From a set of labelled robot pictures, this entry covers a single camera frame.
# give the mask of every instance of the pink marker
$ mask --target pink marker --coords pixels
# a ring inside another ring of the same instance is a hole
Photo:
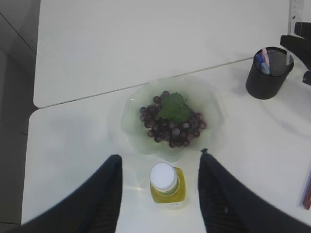
[[[263,49],[261,50],[261,54],[262,54],[262,56],[263,56],[263,58],[264,58],[265,63],[266,63],[267,66],[270,68],[269,56],[268,56],[267,49],[266,49],[266,48],[263,48]]]

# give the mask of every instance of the bottle label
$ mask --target bottle label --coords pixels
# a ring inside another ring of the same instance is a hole
[[[160,203],[159,204],[161,208],[166,209],[166,210],[174,210],[174,209],[179,209],[184,206],[184,201],[180,202],[171,202],[171,203]]]

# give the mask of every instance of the yellow bottle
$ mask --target yellow bottle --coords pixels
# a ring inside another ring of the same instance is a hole
[[[155,203],[164,209],[179,209],[185,205],[184,173],[167,163],[158,163],[150,171],[150,190]]]

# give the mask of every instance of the black object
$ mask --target black object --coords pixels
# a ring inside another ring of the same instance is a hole
[[[294,67],[294,62],[286,65],[286,51],[276,47],[267,47],[271,74],[267,75],[260,71],[256,65],[256,58],[249,72],[246,89],[250,95],[261,100],[274,97],[283,85],[287,75]]]
[[[283,35],[281,37],[281,45],[295,54],[307,67],[303,82],[311,85],[311,23],[297,22],[295,24],[294,33],[303,38]]]
[[[234,178],[202,150],[198,189],[208,233],[311,233],[311,227],[283,213]]]
[[[307,71],[305,73],[305,75],[303,76],[302,82],[305,84],[311,85],[311,71]]]
[[[114,233],[122,196],[122,159],[111,155],[59,204],[9,233]]]
[[[307,23],[307,22],[295,23],[294,33],[305,39],[311,40],[311,23]]]

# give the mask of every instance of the white bottle cap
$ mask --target white bottle cap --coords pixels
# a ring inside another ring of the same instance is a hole
[[[150,171],[151,185],[160,192],[168,192],[177,184],[175,168],[167,163],[158,163]]]

